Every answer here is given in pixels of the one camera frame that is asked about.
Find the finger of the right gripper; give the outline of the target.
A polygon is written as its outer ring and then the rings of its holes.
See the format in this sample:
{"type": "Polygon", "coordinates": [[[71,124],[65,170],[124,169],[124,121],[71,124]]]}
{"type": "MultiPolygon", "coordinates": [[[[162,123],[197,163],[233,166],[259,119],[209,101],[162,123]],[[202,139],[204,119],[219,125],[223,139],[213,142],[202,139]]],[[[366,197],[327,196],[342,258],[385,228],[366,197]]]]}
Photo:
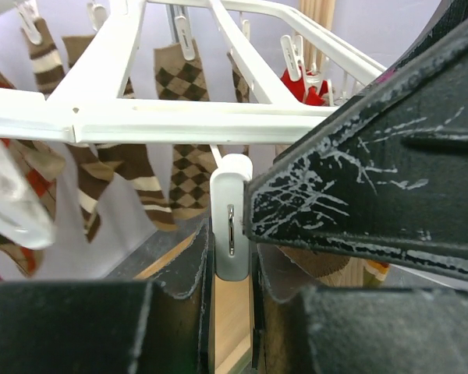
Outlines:
{"type": "Polygon", "coordinates": [[[245,235],[468,281],[468,18],[245,188],[245,235]]]}
{"type": "Polygon", "coordinates": [[[417,39],[374,83],[382,83],[468,18],[468,0],[441,1],[417,39]]]}

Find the olive striped sock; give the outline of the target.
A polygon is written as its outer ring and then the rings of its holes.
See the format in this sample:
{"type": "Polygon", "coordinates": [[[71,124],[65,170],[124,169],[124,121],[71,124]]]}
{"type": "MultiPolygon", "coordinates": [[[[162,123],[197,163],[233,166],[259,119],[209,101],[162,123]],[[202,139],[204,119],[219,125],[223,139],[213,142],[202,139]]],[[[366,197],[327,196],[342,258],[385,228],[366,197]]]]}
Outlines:
{"type": "Polygon", "coordinates": [[[366,260],[363,265],[363,285],[367,288],[381,286],[390,270],[389,263],[366,260]]]}

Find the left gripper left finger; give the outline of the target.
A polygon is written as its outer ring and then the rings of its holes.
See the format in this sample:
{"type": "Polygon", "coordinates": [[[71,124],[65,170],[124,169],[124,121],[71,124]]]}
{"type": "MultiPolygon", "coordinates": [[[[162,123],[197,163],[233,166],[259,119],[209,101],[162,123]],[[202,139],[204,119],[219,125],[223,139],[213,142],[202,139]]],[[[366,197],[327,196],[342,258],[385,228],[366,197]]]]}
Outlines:
{"type": "Polygon", "coordinates": [[[212,233],[147,280],[0,282],[0,373],[206,373],[212,233]]]}

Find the tan sock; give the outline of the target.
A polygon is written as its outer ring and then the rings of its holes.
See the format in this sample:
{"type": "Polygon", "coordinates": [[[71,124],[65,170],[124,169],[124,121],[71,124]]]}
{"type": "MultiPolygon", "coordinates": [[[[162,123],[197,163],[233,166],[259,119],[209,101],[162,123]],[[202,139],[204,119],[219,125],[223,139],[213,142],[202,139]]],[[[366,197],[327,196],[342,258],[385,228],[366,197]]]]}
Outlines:
{"type": "Polygon", "coordinates": [[[311,252],[287,246],[278,249],[313,278],[330,287],[356,285],[349,266],[350,257],[326,252],[311,252]]]}

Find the white clip hanger rack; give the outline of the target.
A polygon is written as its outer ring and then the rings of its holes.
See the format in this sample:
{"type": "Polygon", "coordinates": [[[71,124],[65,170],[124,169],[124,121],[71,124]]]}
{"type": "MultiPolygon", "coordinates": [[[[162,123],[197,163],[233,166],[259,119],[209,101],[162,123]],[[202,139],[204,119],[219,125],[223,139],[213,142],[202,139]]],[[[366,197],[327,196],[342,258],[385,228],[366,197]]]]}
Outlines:
{"type": "Polygon", "coordinates": [[[249,87],[256,104],[127,100],[122,97],[140,43],[146,2],[113,1],[110,15],[93,43],[54,93],[0,88],[0,139],[58,142],[62,115],[73,127],[75,143],[174,143],[172,121],[186,114],[199,125],[195,143],[290,144],[331,114],[297,101],[257,53],[230,16],[231,11],[277,17],[363,85],[385,67],[298,10],[268,1],[202,1],[249,87]]]}

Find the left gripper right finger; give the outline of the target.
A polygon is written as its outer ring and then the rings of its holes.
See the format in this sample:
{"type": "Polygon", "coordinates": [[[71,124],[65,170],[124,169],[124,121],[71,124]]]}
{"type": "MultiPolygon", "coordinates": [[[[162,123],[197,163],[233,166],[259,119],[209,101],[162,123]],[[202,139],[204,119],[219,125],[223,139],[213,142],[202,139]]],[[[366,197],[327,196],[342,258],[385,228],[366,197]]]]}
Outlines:
{"type": "Polygon", "coordinates": [[[252,274],[259,373],[468,373],[468,291],[330,288],[273,245],[252,274]]]}

